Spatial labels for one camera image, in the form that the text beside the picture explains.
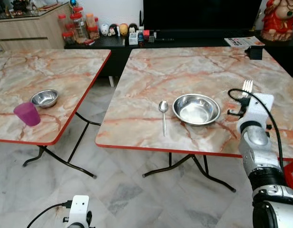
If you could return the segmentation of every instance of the metal bowl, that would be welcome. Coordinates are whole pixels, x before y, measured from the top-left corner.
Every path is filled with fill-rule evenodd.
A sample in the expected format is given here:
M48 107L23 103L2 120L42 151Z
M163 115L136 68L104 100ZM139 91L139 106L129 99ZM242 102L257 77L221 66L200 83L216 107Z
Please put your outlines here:
M50 108L56 104L57 98L58 92L56 90L47 89L34 94L30 99L30 102L32 102L36 107Z
M185 94L173 103L174 114L190 125L210 124L220 116L219 105L211 98L200 94Z

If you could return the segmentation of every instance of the red statue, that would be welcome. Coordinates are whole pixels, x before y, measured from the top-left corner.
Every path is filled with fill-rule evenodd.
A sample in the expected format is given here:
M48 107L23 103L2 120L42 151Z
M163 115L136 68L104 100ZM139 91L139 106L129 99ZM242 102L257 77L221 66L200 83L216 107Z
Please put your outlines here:
M269 0L266 4L261 36L271 41L293 37L293 0Z

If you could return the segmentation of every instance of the plastic cup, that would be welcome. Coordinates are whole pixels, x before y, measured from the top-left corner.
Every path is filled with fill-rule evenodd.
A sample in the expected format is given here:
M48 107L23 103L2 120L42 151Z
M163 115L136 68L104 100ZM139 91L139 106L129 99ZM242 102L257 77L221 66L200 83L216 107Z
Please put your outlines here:
M31 102L20 104L13 110L13 113L30 127L39 124L41 121L37 109Z

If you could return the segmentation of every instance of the black cable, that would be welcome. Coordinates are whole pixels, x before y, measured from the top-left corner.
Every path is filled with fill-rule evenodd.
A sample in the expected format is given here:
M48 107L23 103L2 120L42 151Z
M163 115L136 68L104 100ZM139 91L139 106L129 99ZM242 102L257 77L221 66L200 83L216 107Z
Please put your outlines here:
M46 211L52 209L52 208L55 208L55 207L59 207L59 206L64 206L66 208L70 208L71 207L71 203L72 203L72 200L68 200L67 202L65 203L58 203L58 204L55 204L55 205L52 205L51 207L43 210L41 213L39 213L30 223L29 225L27 226L27 228L31 227L32 223L34 223L42 214L44 214Z
M272 116L272 114L270 113L270 111L267 109L267 107L265 106L265 104L257 97L255 96L254 94L250 93L250 92L247 92L245 90L242 90L242 89L230 89L227 94L235 101L237 102L240 102L241 99L238 99L238 98L234 98L232 95L231 95L231 92L232 91L239 91L239 92L244 92L244 93L247 93L249 94L250 96L252 96L253 98L255 98L261 105L262 107L265 109L265 111L268 113L271 121L272 121L272 124L274 126L274 129L275 129L275 132L276 132L276 137L277 137L277 143L278 143L278 151L279 151L279 165L281 167L281 170L282 172L284 172L284 159L283 159L283 149L281 147L281 140L280 140L280 134L279 134L279 130L278 130L278 127L277 127L277 124Z

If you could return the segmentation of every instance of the metal spoon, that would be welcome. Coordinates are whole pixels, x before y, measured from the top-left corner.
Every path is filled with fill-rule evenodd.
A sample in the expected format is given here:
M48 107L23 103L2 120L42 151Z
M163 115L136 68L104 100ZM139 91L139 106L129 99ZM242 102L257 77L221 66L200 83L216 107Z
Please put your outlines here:
M163 113L163 136L166 136L166 122L165 122L165 112L168 110L169 104L167 101L161 101L159 104L159 111Z

